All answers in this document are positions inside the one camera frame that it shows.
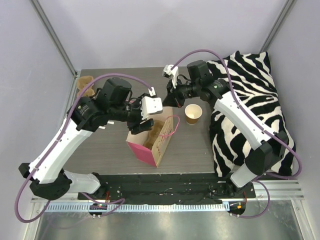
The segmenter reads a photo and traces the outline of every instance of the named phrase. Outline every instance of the wall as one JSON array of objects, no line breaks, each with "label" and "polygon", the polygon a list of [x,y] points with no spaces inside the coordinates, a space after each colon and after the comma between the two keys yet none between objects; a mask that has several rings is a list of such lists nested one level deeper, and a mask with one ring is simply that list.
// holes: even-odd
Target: wall
[{"label": "wall", "polygon": [[[223,56],[258,52],[286,2],[39,1],[78,70],[160,67],[201,48]],[[185,64],[199,58],[213,57],[198,54]]]},{"label": "wall", "polygon": [[317,227],[320,223],[319,9],[320,1],[297,1],[268,50],[287,127],[303,160],[299,182]]},{"label": "wall", "polygon": [[[34,160],[59,128],[72,76],[27,0],[0,1],[0,186],[2,240],[26,228],[14,213],[23,178],[18,166]],[[25,218],[31,192],[24,191]]]}]

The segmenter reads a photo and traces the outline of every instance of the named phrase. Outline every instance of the zebra print fabric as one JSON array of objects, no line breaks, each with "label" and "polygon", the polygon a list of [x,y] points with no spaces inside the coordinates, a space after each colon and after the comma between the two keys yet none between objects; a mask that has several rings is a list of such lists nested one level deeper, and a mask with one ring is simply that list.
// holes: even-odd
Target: zebra print fabric
[{"label": "zebra print fabric", "polygon": [[[274,131],[284,130],[289,137],[289,147],[296,150],[296,145],[285,127],[285,118],[271,76],[268,53],[242,55],[237,51],[224,60],[239,98]],[[220,61],[208,61],[207,64],[216,79],[228,81],[226,70]],[[235,165],[241,166],[252,151],[244,135],[217,110],[214,110],[211,115],[209,135],[212,143],[214,170],[219,177],[227,175]],[[282,160],[271,170],[283,176],[290,176],[292,175],[292,163],[293,155],[286,149]]]}]

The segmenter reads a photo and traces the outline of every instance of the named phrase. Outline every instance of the brown item inside bag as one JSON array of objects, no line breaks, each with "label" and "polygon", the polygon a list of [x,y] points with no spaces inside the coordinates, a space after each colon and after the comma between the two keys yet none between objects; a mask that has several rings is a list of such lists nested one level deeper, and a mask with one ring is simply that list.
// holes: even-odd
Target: brown item inside bag
[{"label": "brown item inside bag", "polygon": [[148,138],[143,144],[144,147],[152,150],[152,147],[155,144],[155,141],[157,140],[157,137],[159,136],[164,125],[165,125],[165,122],[154,120],[154,125],[152,126],[151,130],[148,132]]}]

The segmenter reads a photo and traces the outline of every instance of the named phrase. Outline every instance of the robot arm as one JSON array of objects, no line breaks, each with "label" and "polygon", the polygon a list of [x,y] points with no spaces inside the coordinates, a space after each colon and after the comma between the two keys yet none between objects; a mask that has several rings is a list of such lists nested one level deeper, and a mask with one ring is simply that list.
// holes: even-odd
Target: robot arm
[{"label": "robot arm", "polygon": [[[205,61],[199,60],[187,65],[190,82],[182,83],[178,78],[178,67],[171,70],[173,65],[165,66],[163,75],[169,78],[166,86],[167,96],[163,106],[181,108],[186,99],[200,97],[210,104],[213,109],[223,113],[248,140],[253,152],[245,159],[244,164],[231,175],[230,180],[234,189],[244,187],[257,176],[261,176],[274,164],[281,160],[285,148],[270,136],[262,132],[235,103],[229,85],[223,79],[215,80]],[[288,142],[284,131],[274,132],[237,98],[247,113],[253,117],[263,129],[273,133],[283,142]]]},{"label": "robot arm", "polygon": [[[63,170],[63,166],[78,146],[109,120],[127,122],[132,134],[151,129],[154,121],[149,116],[162,112],[161,99],[156,96],[154,89],[135,98],[133,102],[130,102],[131,97],[131,84],[117,77],[108,79],[97,95],[82,97],[64,135],[33,174],[30,184],[33,194],[48,200],[56,200],[66,193],[79,192],[92,194],[95,198],[102,197],[106,192],[106,183],[100,181],[99,174],[72,173]],[[35,169],[50,146],[57,141],[62,130],[63,127],[37,159],[20,165],[19,170],[23,177],[26,178]]]}]

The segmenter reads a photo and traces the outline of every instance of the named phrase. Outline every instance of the gray wooden tabletop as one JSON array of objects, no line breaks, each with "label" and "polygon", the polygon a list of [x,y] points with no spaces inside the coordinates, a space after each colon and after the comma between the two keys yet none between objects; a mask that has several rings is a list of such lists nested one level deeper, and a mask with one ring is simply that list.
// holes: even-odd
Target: gray wooden tabletop
[{"label": "gray wooden tabletop", "polygon": [[[82,70],[81,76],[97,77],[106,73],[122,73],[138,77],[156,90],[162,99],[167,95],[168,79],[162,77],[162,67],[88,69]],[[179,73],[188,76],[187,69],[179,68]],[[147,93],[142,84],[129,80],[132,84],[133,96]],[[102,87],[105,80],[95,84]],[[198,104],[203,114],[195,125],[188,125],[184,111],[188,104]],[[212,146],[209,139],[211,110],[206,102],[199,98],[187,99],[183,108],[174,108],[173,113],[181,117],[177,132],[172,136],[166,152],[158,168],[136,159],[126,143],[128,128],[125,122],[108,124],[98,129],[74,152],[64,169],[81,174],[97,172],[106,174],[151,174],[151,173],[208,173],[214,171]]]}]

